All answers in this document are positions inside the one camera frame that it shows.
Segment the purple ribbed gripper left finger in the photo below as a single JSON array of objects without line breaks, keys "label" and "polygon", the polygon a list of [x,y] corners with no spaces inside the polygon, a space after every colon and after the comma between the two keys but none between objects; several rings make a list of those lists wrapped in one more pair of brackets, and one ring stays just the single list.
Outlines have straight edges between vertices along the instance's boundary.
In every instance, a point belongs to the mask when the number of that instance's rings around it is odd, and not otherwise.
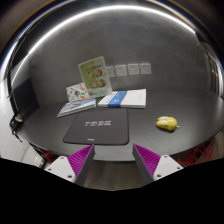
[{"label": "purple ribbed gripper left finger", "polygon": [[94,145],[90,145],[68,157],[58,157],[46,168],[46,171],[76,185],[83,186],[94,156]]}]

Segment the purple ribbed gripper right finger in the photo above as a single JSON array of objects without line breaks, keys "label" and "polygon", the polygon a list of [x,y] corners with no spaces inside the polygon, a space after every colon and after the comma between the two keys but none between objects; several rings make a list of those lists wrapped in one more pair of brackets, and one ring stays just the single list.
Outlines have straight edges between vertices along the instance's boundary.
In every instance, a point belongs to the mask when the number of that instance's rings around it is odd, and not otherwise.
[{"label": "purple ribbed gripper right finger", "polygon": [[160,156],[137,144],[133,145],[132,154],[145,185],[182,169],[169,155]]}]

